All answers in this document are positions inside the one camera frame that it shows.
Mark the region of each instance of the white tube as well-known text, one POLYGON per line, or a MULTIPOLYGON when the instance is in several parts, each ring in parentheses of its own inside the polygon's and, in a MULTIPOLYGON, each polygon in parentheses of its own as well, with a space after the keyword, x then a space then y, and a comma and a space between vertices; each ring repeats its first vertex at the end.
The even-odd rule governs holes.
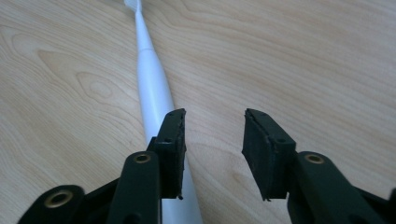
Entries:
MULTIPOLYGON (((152 47, 141 12, 135 13, 138 46, 137 81, 146 143, 157 136, 165 115, 174 110, 165 72, 152 47)), ((183 200, 163 200, 164 224, 202 224, 187 157, 184 162, 183 200)))

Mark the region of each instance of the wooden table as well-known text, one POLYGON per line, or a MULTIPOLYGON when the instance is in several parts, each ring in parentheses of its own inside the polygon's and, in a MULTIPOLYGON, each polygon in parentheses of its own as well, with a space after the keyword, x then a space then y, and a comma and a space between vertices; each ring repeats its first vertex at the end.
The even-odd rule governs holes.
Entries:
MULTIPOLYGON (((248 107, 353 185, 396 187, 395 1, 147 0, 144 16, 187 110, 205 223, 290 223, 241 154, 248 107)), ((101 187, 146 149, 134 35, 121 1, 1 1, 0 223, 53 187, 101 187)))

